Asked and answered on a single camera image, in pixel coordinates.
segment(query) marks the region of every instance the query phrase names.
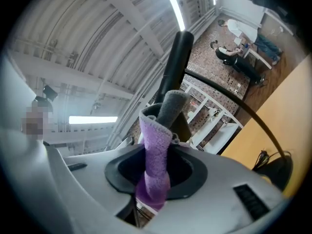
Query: white shelf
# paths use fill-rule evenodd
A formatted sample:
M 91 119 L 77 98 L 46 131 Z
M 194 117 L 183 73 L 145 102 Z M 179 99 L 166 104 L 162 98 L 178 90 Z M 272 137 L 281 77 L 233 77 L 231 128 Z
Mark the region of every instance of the white shelf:
M 230 140 L 238 128 L 236 123 L 223 124 L 214 137 L 204 146 L 204 150 L 210 154 L 217 154 Z
M 193 145 L 197 146 L 200 142 L 207 136 L 208 133 L 216 126 L 219 120 L 224 115 L 224 111 L 221 111 L 219 115 L 213 121 L 206 121 L 206 123 L 197 131 L 196 134 L 192 137 Z

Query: person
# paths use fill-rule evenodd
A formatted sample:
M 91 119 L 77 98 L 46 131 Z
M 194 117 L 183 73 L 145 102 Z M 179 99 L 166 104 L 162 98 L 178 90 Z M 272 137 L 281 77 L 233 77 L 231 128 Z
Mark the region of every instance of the person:
M 272 65 L 276 65 L 279 62 L 280 55 L 283 51 L 262 34 L 258 34 L 258 31 L 255 28 L 233 19 L 227 21 L 219 19 L 218 25 L 228 27 L 229 31 L 231 31 L 236 37 L 244 38 L 245 40 L 254 43 L 262 52 L 273 60 Z
M 260 85 L 264 81 L 264 76 L 260 76 L 254 67 L 252 67 L 244 58 L 239 56 L 242 53 L 242 49 L 235 49 L 234 51 L 229 51 L 225 47 L 220 47 L 218 41 L 213 41 L 210 43 L 210 47 L 215 50 L 216 56 L 223 60 L 224 64 L 233 66 L 234 69 L 242 71 L 247 77 L 250 78 L 252 82 Z

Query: yellow object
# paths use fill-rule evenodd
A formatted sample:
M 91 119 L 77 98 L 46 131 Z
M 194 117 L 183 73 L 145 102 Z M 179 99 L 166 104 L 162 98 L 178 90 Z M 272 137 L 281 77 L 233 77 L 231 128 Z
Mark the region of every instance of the yellow object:
M 312 156 L 311 55 L 290 73 L 257 114 L 273 132 L 283 150 L 292 154 L 292 175 L 283 192 L 284 196 L 290 197 L 299 188 Z M 232 158 L 252 169 L 261 150 L 266 150 L 269 155 L 277 152 L 269 137 L 251 119 L 222 156 Z

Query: white table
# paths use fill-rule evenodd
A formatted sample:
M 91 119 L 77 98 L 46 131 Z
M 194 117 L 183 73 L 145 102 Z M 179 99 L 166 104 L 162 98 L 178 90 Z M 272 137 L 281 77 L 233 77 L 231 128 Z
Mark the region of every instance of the white table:
M 246 53 L 244 54 L 244 58 L 246 58 L 246 56 L 248 54 L 252 54 L 254 57 L 257 58 L 257 60 L 262 61 L 269 69 L 272 69 L 271 65 L 269 65 L 269 63 L 264 60 L 255 50 L 253 50 L 252 48 L 248 48 L 248 50 L 246 51 Z

